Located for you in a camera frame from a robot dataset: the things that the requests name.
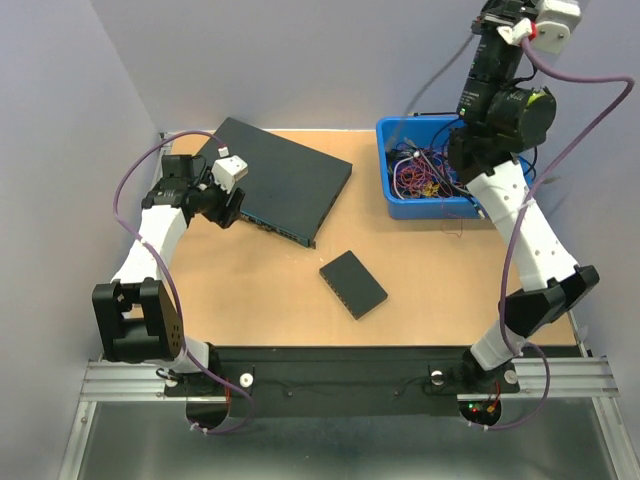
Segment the small black switch box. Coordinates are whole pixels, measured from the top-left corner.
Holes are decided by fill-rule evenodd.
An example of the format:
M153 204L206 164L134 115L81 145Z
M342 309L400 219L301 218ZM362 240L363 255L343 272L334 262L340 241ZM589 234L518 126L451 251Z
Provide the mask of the small black switch box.
M355 320L388 298L388 293L351 250L321 267L319 273Z

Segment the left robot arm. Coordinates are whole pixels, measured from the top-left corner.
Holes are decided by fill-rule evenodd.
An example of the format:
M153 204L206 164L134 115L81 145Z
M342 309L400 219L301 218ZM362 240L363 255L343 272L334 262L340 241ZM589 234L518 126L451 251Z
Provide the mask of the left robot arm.
M236 184L248 165L237 155L209 163L182 154L163 156L161 166L141 202L141 224L124 263L94 287L92 304L106 360L188 374L191 386L210 394L221 386L223 371L211 344L185 334L166 273L194 217L221 228L239 218L244 192Z

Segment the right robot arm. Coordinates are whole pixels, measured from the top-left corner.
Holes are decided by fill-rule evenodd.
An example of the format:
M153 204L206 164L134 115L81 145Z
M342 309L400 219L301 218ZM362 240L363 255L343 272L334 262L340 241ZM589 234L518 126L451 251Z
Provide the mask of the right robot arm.
M575 1L488 1L471 30L479 36L449 136L448 160L500 233L520 290L499 304L500 317L463 355L460 378L482 390L541 327L568 312L599 281L564 248L531 197L519 154L543 144L557 101L546 87L523 88L516 71L528 39L558 54L581 20Z

